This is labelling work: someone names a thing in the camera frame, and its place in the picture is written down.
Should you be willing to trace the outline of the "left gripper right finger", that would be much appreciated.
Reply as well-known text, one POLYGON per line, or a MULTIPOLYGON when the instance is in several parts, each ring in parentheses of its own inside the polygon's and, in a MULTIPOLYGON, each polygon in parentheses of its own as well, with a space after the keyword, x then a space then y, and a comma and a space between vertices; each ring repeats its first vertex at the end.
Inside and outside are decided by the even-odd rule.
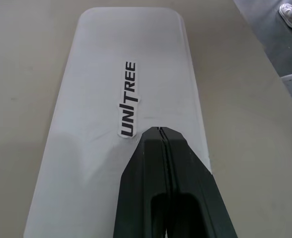
POLYGON ((216 181, 179 132, 160 129, 172 182, 169 238, 235 238, 216 181))

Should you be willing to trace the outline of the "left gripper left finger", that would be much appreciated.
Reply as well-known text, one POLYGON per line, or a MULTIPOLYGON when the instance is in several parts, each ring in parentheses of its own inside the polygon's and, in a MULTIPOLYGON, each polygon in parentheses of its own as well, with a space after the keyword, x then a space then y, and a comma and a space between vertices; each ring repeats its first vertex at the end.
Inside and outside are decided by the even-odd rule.
POLYGON ((167 225, 168 181, 159 129, 145 131, 120 181, 113 236, 162 238, 167 225))

